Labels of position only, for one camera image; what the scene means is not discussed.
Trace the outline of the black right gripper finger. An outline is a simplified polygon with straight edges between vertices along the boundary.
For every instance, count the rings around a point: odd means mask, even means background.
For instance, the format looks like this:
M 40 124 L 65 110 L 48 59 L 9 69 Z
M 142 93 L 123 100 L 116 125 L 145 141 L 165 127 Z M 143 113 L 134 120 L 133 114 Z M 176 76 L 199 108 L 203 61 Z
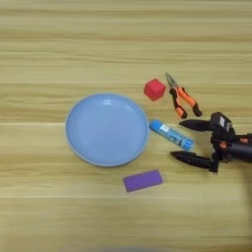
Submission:
M 180 125 L 194 131 L 211 131 L 212 127 L 207 120 L 188 119 L 180 122 Z
M 210 169 L 212 167 L 212 160 L 208 157 L 200 157 L 195 153 L 190 153 L 186 151 L 176 151 L 170 153 L 174 158 L 185 162 L 192 166 L 197 166 L 205 169 Z

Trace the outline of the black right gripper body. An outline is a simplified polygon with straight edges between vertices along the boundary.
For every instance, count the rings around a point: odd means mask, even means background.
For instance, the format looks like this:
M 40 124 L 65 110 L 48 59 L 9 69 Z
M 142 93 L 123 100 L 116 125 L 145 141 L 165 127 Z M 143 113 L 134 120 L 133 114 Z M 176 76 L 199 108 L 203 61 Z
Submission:
M 252 134 L 236 135 L 235 133 L 213 132 L 211 143 L 214 148 L 210 172 L 219 172 L 220 162 L 229 162 L 231 159 L 241 159 L 252 162 Z

